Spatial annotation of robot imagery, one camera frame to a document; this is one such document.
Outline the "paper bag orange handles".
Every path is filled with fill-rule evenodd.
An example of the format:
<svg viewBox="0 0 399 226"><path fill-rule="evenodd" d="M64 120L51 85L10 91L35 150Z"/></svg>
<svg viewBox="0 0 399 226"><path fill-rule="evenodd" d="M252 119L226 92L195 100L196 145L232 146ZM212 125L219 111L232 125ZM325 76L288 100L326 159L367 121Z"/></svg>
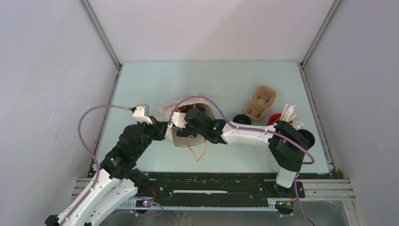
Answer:
<svg viewBox="0 0 399 226"><path fill-rule="evenodd" d="M159 112L167 121L166 136L174 146L189 148L196 161L203 158L215 122L210 100L194 94L159 107Z"/></svg>

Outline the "brown pulp cup carrier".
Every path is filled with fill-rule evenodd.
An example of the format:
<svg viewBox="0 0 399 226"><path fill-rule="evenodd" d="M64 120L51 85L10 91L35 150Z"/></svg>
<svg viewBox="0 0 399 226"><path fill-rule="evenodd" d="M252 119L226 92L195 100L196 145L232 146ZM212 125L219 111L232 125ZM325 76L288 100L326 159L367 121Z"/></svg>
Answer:
<svg viewBox="0 0 399 226"><path fill-rule="evenodd" d="M243 113L250 118L252 123L261 123L276 97L275 90L267 86L259 86L253 94L253 99L244 108Z"/></svg>

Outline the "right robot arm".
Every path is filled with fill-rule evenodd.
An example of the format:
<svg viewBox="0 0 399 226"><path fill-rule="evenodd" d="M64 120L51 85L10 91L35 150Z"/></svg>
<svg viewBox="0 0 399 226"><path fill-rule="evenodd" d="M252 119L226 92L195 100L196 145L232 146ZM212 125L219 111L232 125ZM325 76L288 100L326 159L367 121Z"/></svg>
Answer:
<svg viewBox="0 0 399 226"><path fill-rule="evenodd" d="M280 169L274 183L274 192L285 197L293 190L293 182L304 165L304 157L315 144L314 135L305 129L297 129L288 121L274 125L254 126L225 119L212 119L204 108L189 107L175 110L171 117L176 136L189 139L202 136L212 144L246 144L267 147Z"/></svg>

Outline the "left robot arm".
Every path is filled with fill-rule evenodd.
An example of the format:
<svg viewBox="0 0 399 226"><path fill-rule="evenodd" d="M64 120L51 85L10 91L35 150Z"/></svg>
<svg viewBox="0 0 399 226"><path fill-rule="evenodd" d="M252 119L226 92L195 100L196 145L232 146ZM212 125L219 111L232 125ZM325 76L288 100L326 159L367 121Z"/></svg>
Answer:
<svg viewBox="0 0 399 226"><path fill-rule="evenodd" d="M166 121L153 117L150 121L126 126L89 184L66 210L50 215L45 225L98 226L128 198L147 194L148 178L136 162L152 141L165 139L168 129Z"/></svg>

